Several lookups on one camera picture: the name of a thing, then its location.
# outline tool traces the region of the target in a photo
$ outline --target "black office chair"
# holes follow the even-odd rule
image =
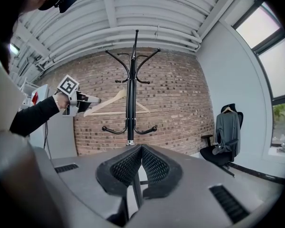
[[[244,115],[243,115],[242,112],[237,112],[236,111],[235,104],[228,104],[228,105],[224,106],[221,109],[220,112],[223,112],[228,106],[230,107],[230,109],[232,111],[237,113],[238,119],[239,119],[239,126],[241,128],[242,127],[242,123],[243,123]],[[229,169],[229,165],[228,164],[230,162],[234,161],[234,157],[236,156],[236,150],[235,150],[235,148],[232,148],[232,147],[238,142],[238,140],[235,139],[235,140],[232,140],[232,141],[229,141],[229,142],[226,143],[226,145],[231,147],[232,152],[224,152],[224,153],[221,153],[221,154],[214,155],[212,153],[212,150],[215,148],[215,146],[211,145],[211,143],[210,143],[210,137],[212,137],[212,136],[213,135],[210,134],[210,135],[205,135],[205,136],[201,137],[201,139],[206,139],[207,140],[208,146],[203,148],[203,149],[201,149],[199,151],[200,154],[204,157],[205,160],[207,160],[209,162],[212,162],[213,164],[217,165],[222,170],[227,172],[229,175],[234,177],[234,174],[232,172],[228,171],[228,169]]]

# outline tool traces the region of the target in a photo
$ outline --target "white wall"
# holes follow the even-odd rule
[[[241,150],[235,164],[285,178],[282,159],[268,156],[272,137],[271,99],[261,67],[244,39],[224,20],[205,37],[197,52],[216,116],[235,103],[243,112]]]
[[[227,24],[233,26],[255,1],[256,0],[234,0],[221,19],[224,19]]]

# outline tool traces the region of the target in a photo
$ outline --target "person's hand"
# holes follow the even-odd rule
[[[70,104],[66,94],[59,92],[55,96],[60,109],[65,109]]]

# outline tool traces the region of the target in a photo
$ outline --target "wooden hanger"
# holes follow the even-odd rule
[[[231,110],[231,108],[229,107],[229,105],[228,105],[228,107],[226,107],[226,109],[225,109],[222,113],[225,113],[226,111],[231,111],[231,112],[233,112],[233,111]]]
[[[119,91],[117,93],[117,95],[114,98],[112,98],[110,100],[107,100],[105,102],[102,102],[102,103],[100,103],[100,104],[98,104],[96,106],[93,106],[91,109],[86,110],[85,113],[84,113],[84,116],[92,116],[92,115],[93,116],[95,116],[95,115],[120,115],[120,114],[124,114],[125,112],[99,112],[99,113],[95,113],[95,111],[98,111],[101,108],[104,108],[105,106],[107,106],[107,105],[109,105],[109,104],[111,104],[111,103],[113,103],[115,101],[118,101],[118,100],[124,98],[125,96],[127,96],[127,92],[126,92],[125,89],[122,89],[121,91]],[[144,112],[136,112],[136,113],[150,113],[150,110],[147,107],[143,106],[142,104],[140,104],[138,102],[136,102],[136,104],[139,107],[141,107],[143,110],[145,110]]]

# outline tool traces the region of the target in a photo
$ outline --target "black coat rack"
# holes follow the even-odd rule
[[[157,127],[154,126],[146,131],[140,132],[136,128],[136,81],[140,82],[141,84],[150,84],[150,81],[142,81],[138,78],[137,74],[139,72],[139,69],[141,69],[142,65],[146,61],[148,61],[151,57],[153,57],[156,53],[160,52],[161,50],[158,48],[155,52],[153,52],[151,55],[146,56],[146,55],[138,55],[136,56],[136,44],[137,44],[137,36],[138,36],[138,29],[136,30],[136,35],[135,35],[135,43],[133,45],[133,51],[132,51],[132,56],[128,53],[117,53],[117,55],[128,55],[129,60],[130,60],[130,70],[128,67],[125,65],[125,63],[117,58],[115,55],[111,54],[108,50],[105,52],[108,53],[110,56],[112,56],[114,59],[116,59],[127,71],[128,77],[125,80],[115,80],[116,83],[125,83],[127,82],[127,102],[126,102],[126,107],[125,107],[125,115],[126,115],[126,120],[125,120],[125,127],[122,131],[116,132],[112,129],[107,128],[106,126],[102,127],[103,131],[107,131],[110,133],[114,134],[122,134],[128,129],[128,142],[127,145],[134,145],[134,131],[137,132],[138,134],[147,134],[151,132],[155,132],[157,130]],[[137,60],[139,57],[146,57],[144,61],[137,67]]]

